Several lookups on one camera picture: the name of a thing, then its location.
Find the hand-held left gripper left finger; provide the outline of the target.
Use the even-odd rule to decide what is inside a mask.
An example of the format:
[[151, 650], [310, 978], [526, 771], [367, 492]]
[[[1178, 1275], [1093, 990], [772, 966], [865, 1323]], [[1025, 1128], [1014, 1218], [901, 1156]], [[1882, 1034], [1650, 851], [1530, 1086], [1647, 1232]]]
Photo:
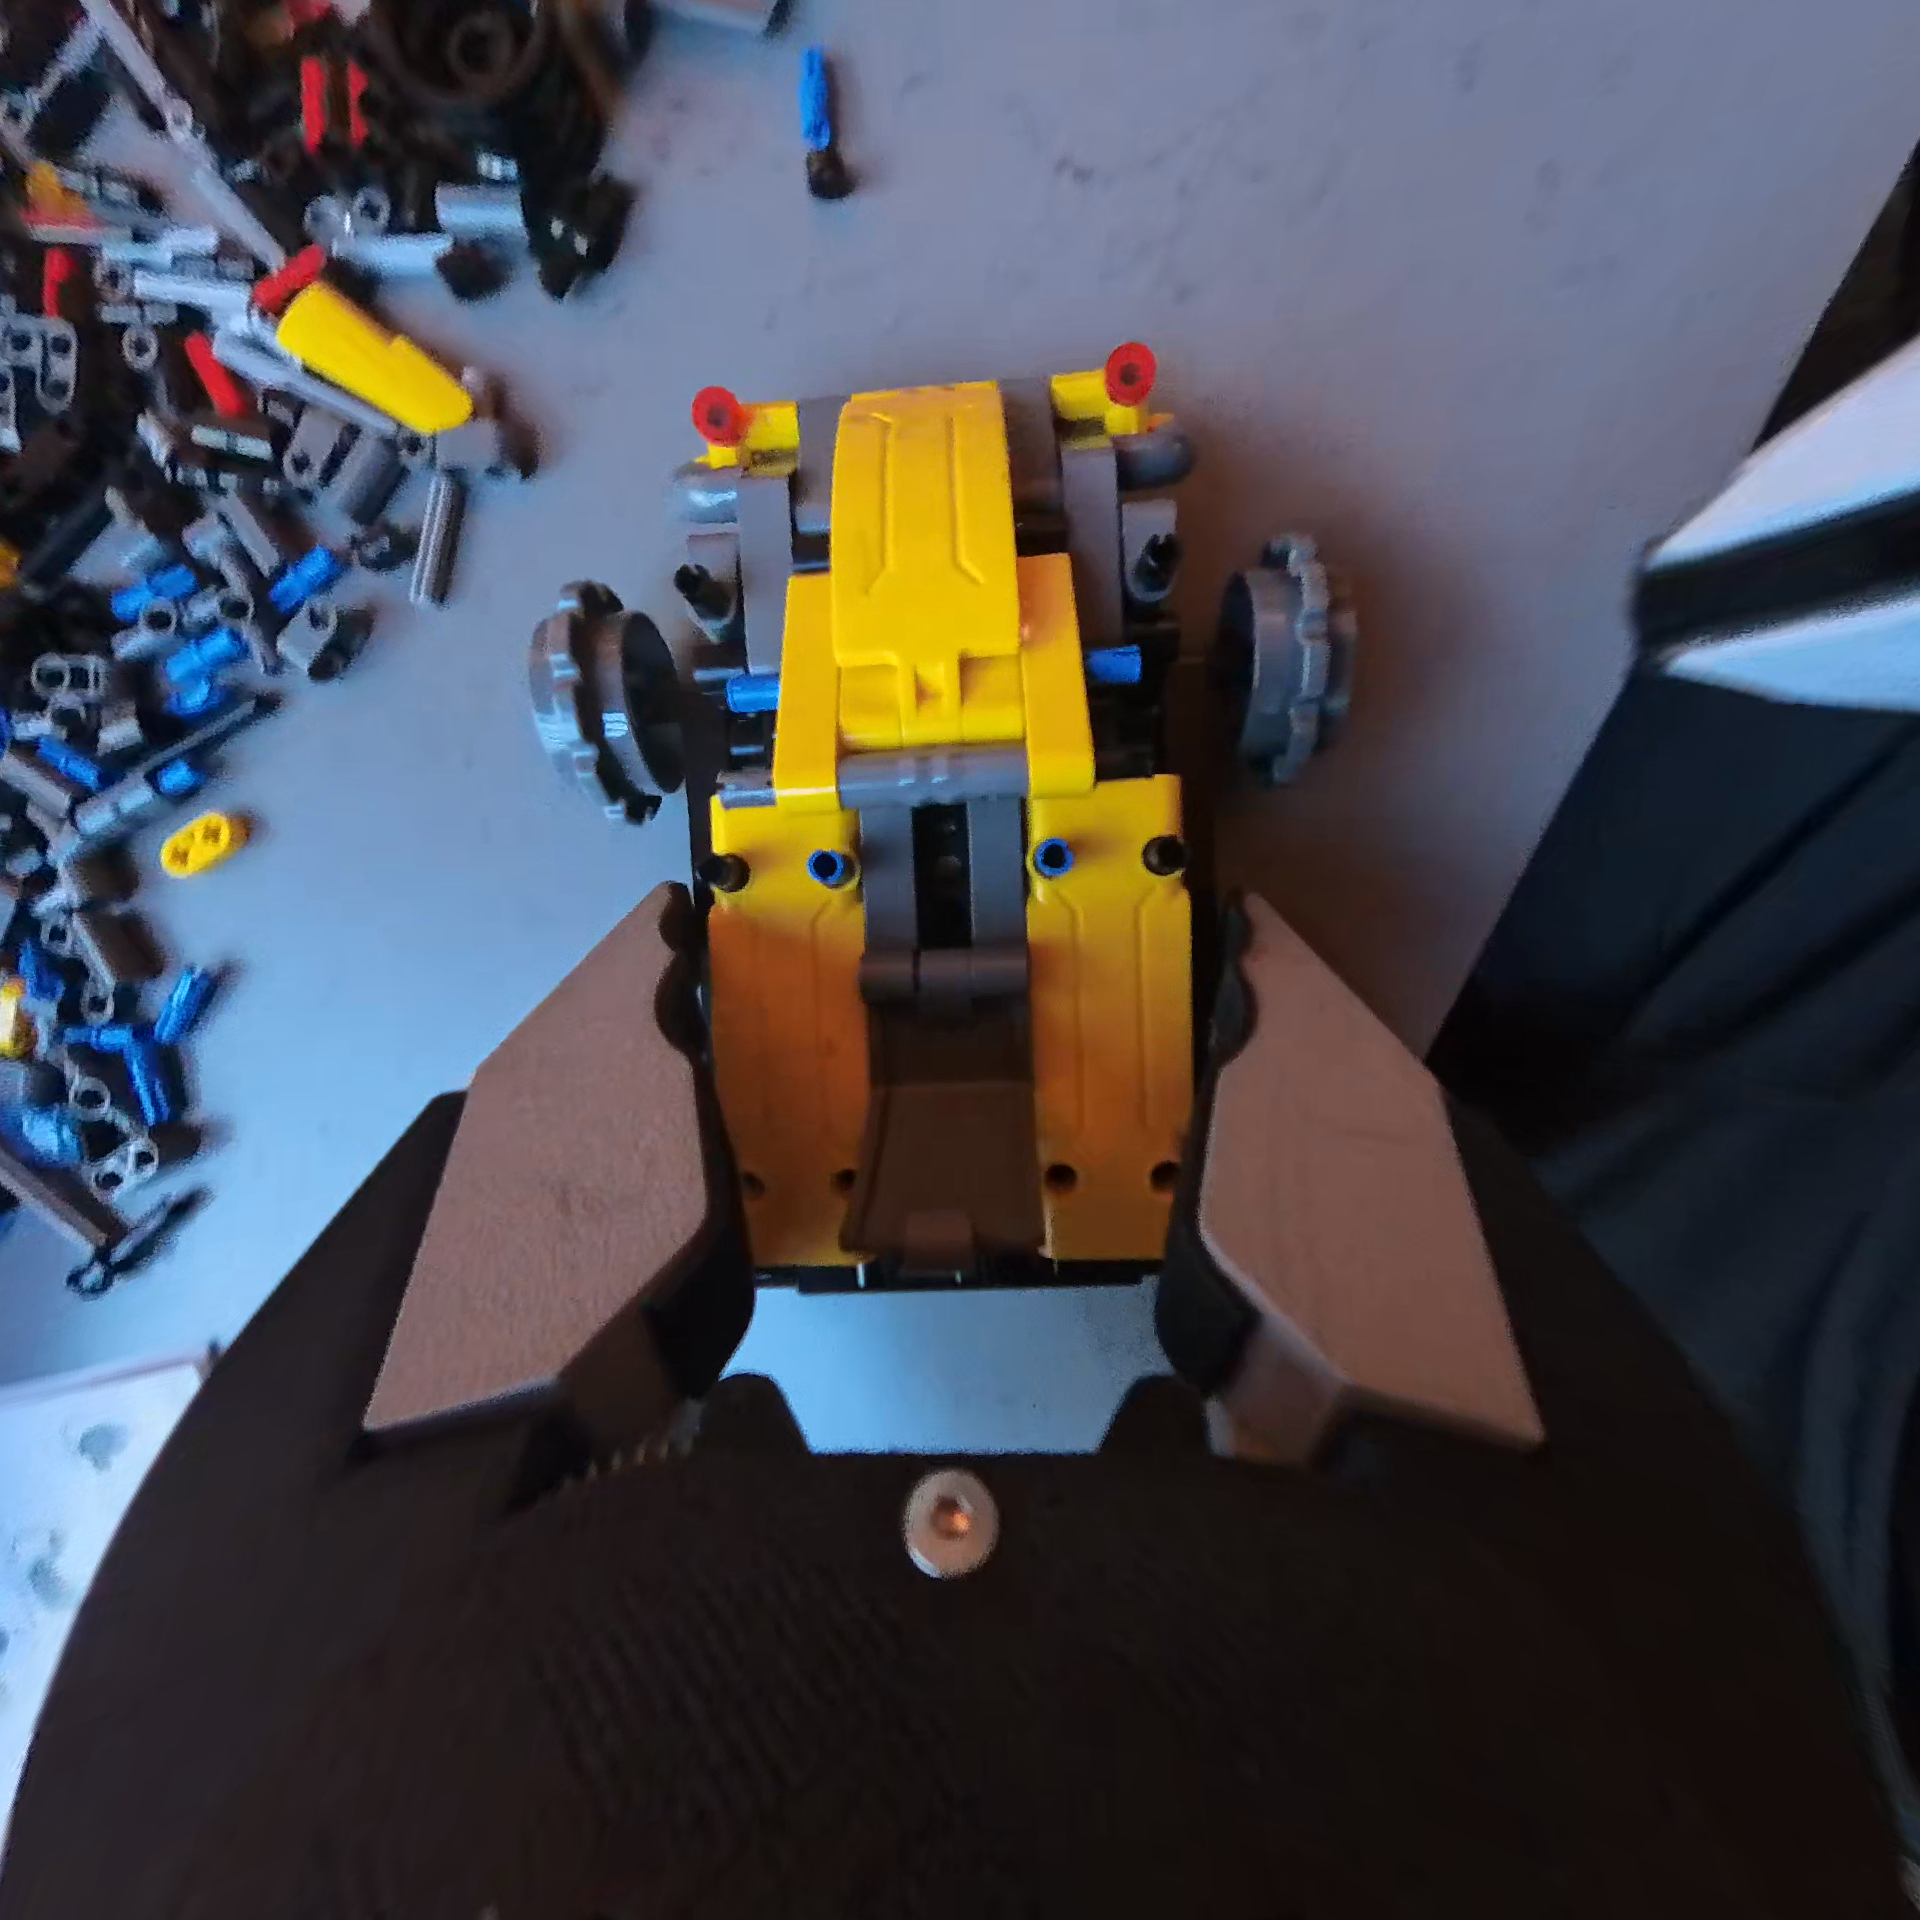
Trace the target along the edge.
[[370, 1433], [512, 1407], [658, 1433], [733, 1359], [754, 1283], [697, 935], [658, 884], [476, 1070]]

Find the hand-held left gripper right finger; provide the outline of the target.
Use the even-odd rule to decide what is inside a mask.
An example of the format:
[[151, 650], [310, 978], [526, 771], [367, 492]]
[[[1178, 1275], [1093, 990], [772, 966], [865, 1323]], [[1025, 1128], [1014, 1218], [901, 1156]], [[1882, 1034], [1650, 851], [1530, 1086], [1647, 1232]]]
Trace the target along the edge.
[[1304, 1467], [1356, 1419], [1544, 1440], [1439, 1086], [1258, 897], [1221, 923], [1174, 1193], [1157, 1335], [1218, 1451]]

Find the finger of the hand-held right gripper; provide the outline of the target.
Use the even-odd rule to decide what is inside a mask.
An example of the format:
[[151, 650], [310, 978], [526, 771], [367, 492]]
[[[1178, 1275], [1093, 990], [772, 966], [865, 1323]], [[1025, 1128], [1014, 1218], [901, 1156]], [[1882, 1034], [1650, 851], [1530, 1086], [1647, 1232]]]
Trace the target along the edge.
[[1645, 568], [1636, 647], [1655, 680], [1916, 719], [1916, 548], [1751, 548]]
[[1657, 542], [1636, 609], [1820, 609], [1911, 583], [1916, 558], [1917, 364], [1886, 360]]

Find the yellow toy brick car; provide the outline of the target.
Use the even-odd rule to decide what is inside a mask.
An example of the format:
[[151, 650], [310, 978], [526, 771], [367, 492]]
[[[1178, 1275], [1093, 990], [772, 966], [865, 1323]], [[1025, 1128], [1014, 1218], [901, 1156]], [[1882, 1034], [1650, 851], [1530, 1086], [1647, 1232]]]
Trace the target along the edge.
[[602, 583], [534, 626], [534, 732], [688, 807], [656, 1090], [760, 1286], [1079, 1290], [1162, 1258], [1193, 1126], [1186, 784], [1293, 780], [1358, 638], [1304, 535], [1183, 647], [1157, 361], [813, 401], [702, 390], [676, 647]]

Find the pile of small brick parts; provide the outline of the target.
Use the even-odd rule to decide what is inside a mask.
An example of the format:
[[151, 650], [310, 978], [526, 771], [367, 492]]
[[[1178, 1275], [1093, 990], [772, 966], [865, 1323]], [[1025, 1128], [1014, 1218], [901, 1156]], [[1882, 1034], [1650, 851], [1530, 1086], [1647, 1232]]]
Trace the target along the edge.
[[[223, 986], [140, 913], [140, 843], [210, 812], [281, 681], [335, 681], [409, 571], [534, 447], [495, 385], [385, 323], [602, 276], [602, 153], [648, 4], [4, 4], [4, 1230], [94, 1302], [193, 1204], [184, 1044]], [[461, 379], [425, 438], [276, 348], [326, 281]]]

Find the yellow curved panel piece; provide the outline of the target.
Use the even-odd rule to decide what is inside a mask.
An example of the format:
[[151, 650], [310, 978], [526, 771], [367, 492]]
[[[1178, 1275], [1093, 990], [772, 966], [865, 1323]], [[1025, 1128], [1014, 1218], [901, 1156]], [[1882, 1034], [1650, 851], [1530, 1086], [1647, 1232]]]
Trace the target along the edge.
[[457, 375], [321, 279], [281, 310], [273, 344], [302, 371], [417, 435], [473, 418], [473, 395]]

